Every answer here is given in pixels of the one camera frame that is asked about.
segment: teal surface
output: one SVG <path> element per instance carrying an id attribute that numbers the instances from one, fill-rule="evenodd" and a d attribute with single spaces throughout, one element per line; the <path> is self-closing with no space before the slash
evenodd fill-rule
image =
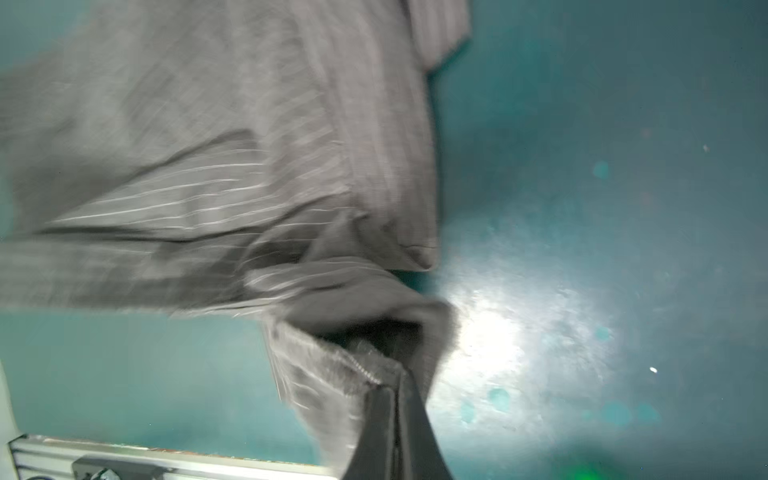
<path id="1" fill-rule="evenodd" d="M 88 0 L 2 0 L 0 68 L 48 50 L 82 16 Z"/>
<path id="2" fill-rule="evenodd" d="M 768 478 L 768 4 L 473 15 L 430 79 L 442 265 L 408 277 L 456 306 L 455 476 Z M 29 432 L 316 460 L 251 323 L 5 315 L 0 356 Z"/>
<path id="3" fill-rule="evenodd" d="M 255 322 L 6 313 L 0 353 L 22 432 L 317 462 Z"/>

